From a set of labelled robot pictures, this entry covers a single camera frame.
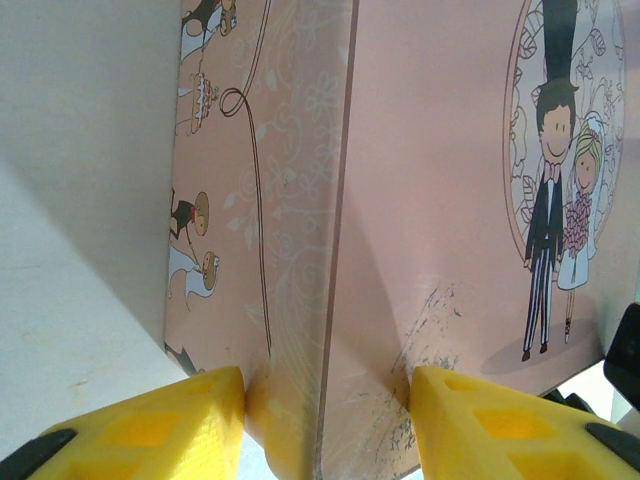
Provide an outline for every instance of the black suit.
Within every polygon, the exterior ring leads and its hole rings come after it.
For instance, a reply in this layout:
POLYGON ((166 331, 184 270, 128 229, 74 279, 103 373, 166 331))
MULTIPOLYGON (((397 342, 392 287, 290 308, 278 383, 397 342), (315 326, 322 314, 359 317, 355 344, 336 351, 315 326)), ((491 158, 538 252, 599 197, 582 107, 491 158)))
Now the black suit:
POLYGON ((549 184, 543 180, 536 194, 529 235, 525 250, 525 260, 531 260, 531 290, 529 311, 525 330, 523 350, 529 351, 533 345, 538 314, 542 310, 541 343, 549 342, 551 320, 551 279, 556 257, 562 254, 562 174, 553 185, 551 211, 549 212, 549 184))

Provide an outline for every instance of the white surface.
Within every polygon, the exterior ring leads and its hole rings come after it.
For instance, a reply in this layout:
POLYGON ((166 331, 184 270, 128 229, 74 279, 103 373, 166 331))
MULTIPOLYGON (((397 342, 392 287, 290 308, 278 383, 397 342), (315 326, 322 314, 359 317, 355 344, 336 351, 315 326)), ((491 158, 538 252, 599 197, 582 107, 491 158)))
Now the white surface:
MULTIPOLYGON (((0 458, 161 351, 179 0, 0 0, 0 458)), ((240 478, 273 478, 246 442, 240 478)))

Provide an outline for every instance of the top hat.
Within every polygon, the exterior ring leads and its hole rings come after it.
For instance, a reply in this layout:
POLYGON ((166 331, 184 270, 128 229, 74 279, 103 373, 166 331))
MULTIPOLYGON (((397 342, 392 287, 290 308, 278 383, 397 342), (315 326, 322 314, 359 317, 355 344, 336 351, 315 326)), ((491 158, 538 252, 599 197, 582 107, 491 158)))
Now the top hat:
POLYGON ((578 15, 577 0, 542 0, 544 59, 549 84, 571 85, 571 56, 578 15))

